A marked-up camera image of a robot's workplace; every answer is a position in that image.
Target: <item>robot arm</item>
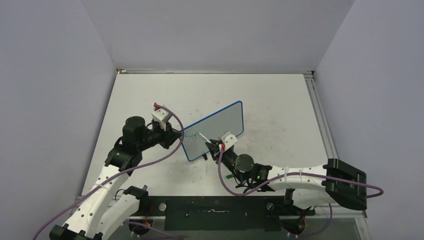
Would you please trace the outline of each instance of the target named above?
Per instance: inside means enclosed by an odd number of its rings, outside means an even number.
[[[163,109],[155,108],[153,120],[146,126],[140,116],[133,116],[125,121],[122,137],[118,138],[109,152],[100,175],[92,189],[115,174],[136,167],[143,159],[142,151],[157,144],[169,147],[181,137],[178,130],[172,128],[168,120],[171,114]],[[106,240],[131,214],[139,210],[140,201],[147,196],[146,189],[131,186],[124,191],[114,207],[107,212],[107,207],[114,194],[131,176],[132,171],[122,174],[101,187],[85,199],[75,213],[66,220],[63,226],[55,225],[50,231],[51,240]]]
[[[246,192],[274,177],[284,176],[263,185],[258,191],[285,190],[284,201],[301,210],[332,203],[338,203],[342,207],[352,210],[367,209],[365,187],[301,175],[310,173],[365,184],[367,176],[363,171],[339,159],[329,159],[327,164],[303,168],[262,165],[255,163],[248,154],[237,155],[234,152],[236,142],[236,136],[227,132],[219,140],[210,139],[205,143],[212,159],[216,162],[218,162],[220,150],[223,150],[221,162],[239,181],[236,188],[246,187]]]

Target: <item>whiteboard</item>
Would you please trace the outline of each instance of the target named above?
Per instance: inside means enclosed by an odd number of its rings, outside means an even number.
[[[327,155],[302,74],[118,74],[94,149],[82,194],[97,177],[109,151],[132,116],[150,119],[152,103],[166,105],[184,126],[229,103],[243,102],[244,132],[234,147],[256,163],[279,167],[310,167],[327,163]],[[172,127],[179,129],[171,118]],[[155,146],[141,163],[170,150]],[[216,163],[188,162],[183,148],[158,164],[135,170],[122,188],[148,186],[152,196],[229,196],[218,179]],[[222,168],[223,175],[230,172]],[[234,179],[225,179],[236,192]],[[261,192],[254,195],[283,195]]]
[[[227,132],[236,137],[244,131],[243,103],[236,101],[211,115],[184,127],[182,149],[188,161],[194,161],[209,152],[203,134],[207,139],[219,140]]]

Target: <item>round black joint cover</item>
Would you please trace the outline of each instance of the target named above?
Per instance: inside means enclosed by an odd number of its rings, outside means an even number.
[[[248,154],[240,154],[235,159],[234,169],[240,173],[247,173],[254,167],[255,162],[253,158]]]

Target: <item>blue frame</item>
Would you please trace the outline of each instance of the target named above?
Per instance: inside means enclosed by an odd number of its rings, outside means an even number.
[[[228,105],[228,106],[224,107],[223,109],[221,109],[221,110],[219,110],[219,111],[216,111],[216,112],[212,113],[212,114],[211,114],[211,115],[209,115],[209,116],[206,116],[206,117],[204,117],[204,118],[200,119],[199,121],[197,121],[197,122],[195,122],[195,123],[193,123],[193,124],[190,124],[189,126],[184,127],[184,130],[189,129],[189,128],[193,127],[194,125],[196,125],[196,124],[198,124],[198,123],[200,123],[200,122],[202,122],[202,121],[204,121],[204,120],[206,120],[206,119],[208,119],[208,118],[210,118],[210,117],[214,116],[215,114],[218,114],[218,113],[220,113],[220,112],[224,111],[225,109],[227,109],[227,108],[229,108],[229,107],[231,107],[231,106],[233,106],[233,105],[236,105],[236,104],[238,104],[238,103],[241,103],[241,126],[242,126],[242,130],[241,130],[241,132],[240,132],[238,135],[236,135],[236,137],[238,137],[238,136],[240,136],[240,135],[241,135],[241,134],[245,131],[245,119],[244,119],[244,116],[243,116],[243,115],[244,115],[244,113],[243,113],[243,102],[242,102],[242,101],[240,101],[240,100],[238,100],[238,101],[236,101],[236,102],[234,102],[234,103],[232,103],[232,104],[230,104],[230,105]],[[205,152],[205,153],[203,153],[202,155],[200,155],[200,156],[198,156],[198,157],[195,157],[193,160],[190,160],[190,159],[189,159],[189,156],[187,155],[187,151],[186,151],[186,148],[184,147],[184,144],[182,144],[182,149],[184,149],[185,156],[187,157],[187,160],[188,160],[189,162],[193,162],[194,160],[196,160],[196,159],[200,158],[201,156],[203,156],[204,154],[207,154],[207,153],[208,153],[208,152]]]

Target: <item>small whiteboard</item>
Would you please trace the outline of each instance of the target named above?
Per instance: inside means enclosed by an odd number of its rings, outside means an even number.
[[[236,101],[231,105],[191,124],[184,128],[184,148],[187,159],[191,162],[209,152],[205,140],[199,135],[203,134],[208,139],[218,140],[226,132],[239,136],[245,129],[243,123],[243,103]]]

